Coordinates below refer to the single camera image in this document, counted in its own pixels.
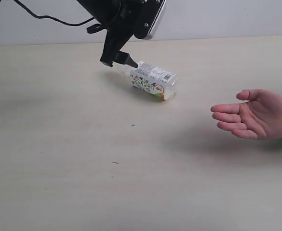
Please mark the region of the person's open hand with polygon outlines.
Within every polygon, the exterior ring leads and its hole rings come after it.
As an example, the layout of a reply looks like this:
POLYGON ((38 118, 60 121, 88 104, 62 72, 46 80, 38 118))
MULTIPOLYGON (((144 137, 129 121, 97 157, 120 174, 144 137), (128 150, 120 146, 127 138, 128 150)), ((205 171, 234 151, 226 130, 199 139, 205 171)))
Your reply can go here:
POLYGON ((219 129, 250 140, 282 138, 282 96, 263 89, 243 90, 236 95, 241 103, 211 107, 219 129))

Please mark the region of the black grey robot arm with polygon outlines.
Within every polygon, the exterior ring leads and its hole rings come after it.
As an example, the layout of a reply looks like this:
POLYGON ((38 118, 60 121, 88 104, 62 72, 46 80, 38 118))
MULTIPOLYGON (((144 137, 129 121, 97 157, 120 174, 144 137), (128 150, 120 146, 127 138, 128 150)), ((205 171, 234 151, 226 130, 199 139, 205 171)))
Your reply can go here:
POLYGON ((113 62, 137 68, 138 64, 121 48, 134 34, 140 16, 142 0, 80 0, 78 3, 98 22, 87 28, 94 34, 106 30, 100 62, 112 67, 113 62))

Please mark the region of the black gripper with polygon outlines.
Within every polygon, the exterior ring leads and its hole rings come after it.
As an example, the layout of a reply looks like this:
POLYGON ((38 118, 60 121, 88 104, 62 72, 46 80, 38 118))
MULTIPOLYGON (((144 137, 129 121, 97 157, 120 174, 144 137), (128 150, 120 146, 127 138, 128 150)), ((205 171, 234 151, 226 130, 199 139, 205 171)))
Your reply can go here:
MULTIPOLYGON (((90 0, 86 10, 95 18, 96 24, 87 28, 88 34, 106 30, 114 37, 131 35, 134 23, 141 10, 142 0, 90 0)), ((129 53, 120 51, 115 41, 105 41, 100 62, 113 67, 113 62, 138 67, 129 53)))

